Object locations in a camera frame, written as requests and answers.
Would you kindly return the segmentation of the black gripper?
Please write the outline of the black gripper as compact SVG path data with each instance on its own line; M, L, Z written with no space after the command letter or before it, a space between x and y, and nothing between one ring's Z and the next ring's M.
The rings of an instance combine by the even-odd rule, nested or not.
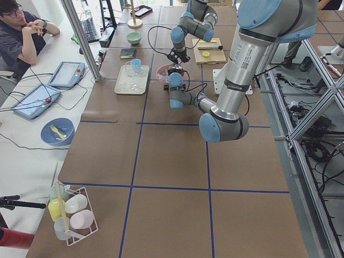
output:
M164 72L162 76L162 81L164 82L163 89L165 91L170 90L183 90L186 91L186 84L183 83L183 69L168 69Z
M168 60L175 64L187 63L190 61L190 57L187 55L187 50L178 51L176 48L172 48L170 53L167 55Z

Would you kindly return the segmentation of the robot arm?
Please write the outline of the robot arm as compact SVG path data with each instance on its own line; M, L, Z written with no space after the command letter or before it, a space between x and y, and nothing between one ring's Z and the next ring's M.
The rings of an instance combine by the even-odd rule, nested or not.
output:
M316 30L317 1L242 1L230 57L222 68L223 86L217 101L183 87L182 75L168 78L173 109L194 105L202 111L199 130L208 142L238 140L249 128L238 109L267 47L310 38Z
M186 12L180 17L178 25L171 30L170 38L173 48L167 58L175 64L180 61L188 62L190 58L187 56L187 47L185 46L187 34L209 42L214 36L214 26L217 21L217 13L208 5L208 1L188 1Z

